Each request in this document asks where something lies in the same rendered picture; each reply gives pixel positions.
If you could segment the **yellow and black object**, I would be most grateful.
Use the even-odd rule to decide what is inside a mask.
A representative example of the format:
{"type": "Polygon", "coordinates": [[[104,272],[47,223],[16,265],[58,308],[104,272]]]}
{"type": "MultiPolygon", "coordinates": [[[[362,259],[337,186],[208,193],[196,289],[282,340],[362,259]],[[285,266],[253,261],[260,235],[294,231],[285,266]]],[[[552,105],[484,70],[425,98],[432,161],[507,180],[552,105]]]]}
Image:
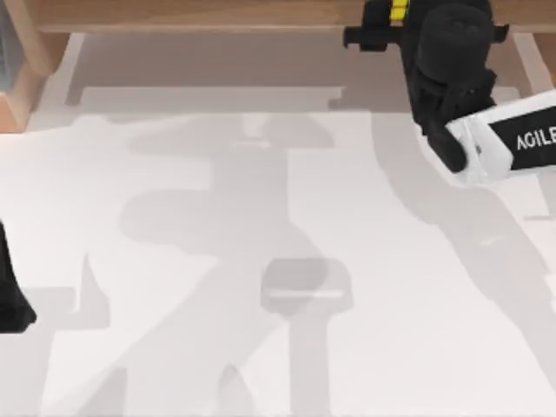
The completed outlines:
{"type": "Polygon", "coordinates": [[[410,0],[391,0],[389,21],[391,23],[402,23],[409,9],[410,0]]]}

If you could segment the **wooden drawer with grey inside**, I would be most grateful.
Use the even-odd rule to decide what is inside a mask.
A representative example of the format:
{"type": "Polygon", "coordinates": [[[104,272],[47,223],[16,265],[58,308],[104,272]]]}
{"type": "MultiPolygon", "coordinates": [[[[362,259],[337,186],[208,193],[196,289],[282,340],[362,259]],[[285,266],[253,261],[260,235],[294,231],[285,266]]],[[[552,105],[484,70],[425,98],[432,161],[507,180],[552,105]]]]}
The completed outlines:
{"type": "Polygon", "coordinates": [[[23,128],[20,109],[20,76],[24,69],[23,46],[4,0],[0,0],[0,133],[23,128]]]}

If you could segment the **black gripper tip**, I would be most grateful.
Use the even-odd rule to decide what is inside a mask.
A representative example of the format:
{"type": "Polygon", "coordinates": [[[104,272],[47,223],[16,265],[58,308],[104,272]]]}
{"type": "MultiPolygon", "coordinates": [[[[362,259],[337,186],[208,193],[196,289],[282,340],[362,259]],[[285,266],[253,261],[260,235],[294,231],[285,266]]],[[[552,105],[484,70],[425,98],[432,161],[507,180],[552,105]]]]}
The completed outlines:
{"type": "Polygon", "coordinates": [[[0,221],[0,334],[21,334],[36,319],[36,311],[17,282],[5,227],[0,221]]]}

